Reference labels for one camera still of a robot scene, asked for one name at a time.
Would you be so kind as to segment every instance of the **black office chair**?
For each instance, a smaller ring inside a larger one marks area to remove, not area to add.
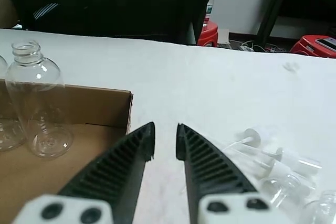
[[[195,43],[208,0],[12,0],[27,30]]]

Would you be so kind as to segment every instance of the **floor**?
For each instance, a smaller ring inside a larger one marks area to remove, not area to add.
[[[258,52],[289,52],[293,47],[293,41],[279,41],[276,44],[267,44],[265,48],[261,48],[253,44],[252,40],[229,40],[229,44],[218,44],[218,47],[232,50],[258,51]]]

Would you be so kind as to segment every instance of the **red plastic stool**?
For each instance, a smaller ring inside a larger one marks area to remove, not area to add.
[[[336,52],[316,42],[317,39],[327,39],[324,35],[305,35],[289,51],[299,55],[309,55],[324,58],[336,58]]]
[[[218,26],[209,20],[208,25],[202,28],[201,35],[198,39],[198,46],[217,47],[218,43]]]

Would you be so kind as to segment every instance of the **small bottle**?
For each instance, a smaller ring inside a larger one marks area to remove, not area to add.
[[[31,151],[57,157],[69,150],[68,99],[58,66],[41,53],[34,41],[12,44],[14,62],[6,85]]]
[[[209,19],[210,19],[210,15],[212,12],[212,8],[214,6],[214,2],[215,0],[209,0],[206,5],[206,13],[205,13],[204,21],[203,21],[203,27],[207,26],[209,23]]]
[[[6,89],[6,70],[7,63],[0,56],[0,151],[11,150],[25,140],[20,121]]]
[[[308,203],[301,214],[299,224],[336,223],[336,191],[324,191],[319,200]]]
[[[261,181],[259,191],[269,202],[294,219],[298,219],[305,195],[301,192],[300,180],[289,174],[284,178],[266,178]]]

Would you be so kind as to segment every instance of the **white table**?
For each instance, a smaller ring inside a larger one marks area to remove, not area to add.
[[[11,42],[26,38],[40,42],[66,84],[131,90],[133,130],[155,122],[154,161],[134,224],[188,223],[183,163],[175,158],[179,122],[218,141],[276,125],[284,129],[280,146],[323,162],[319,189],[336,189],[336,60],[13,30],[0,30],[0,55],[10,63]]]

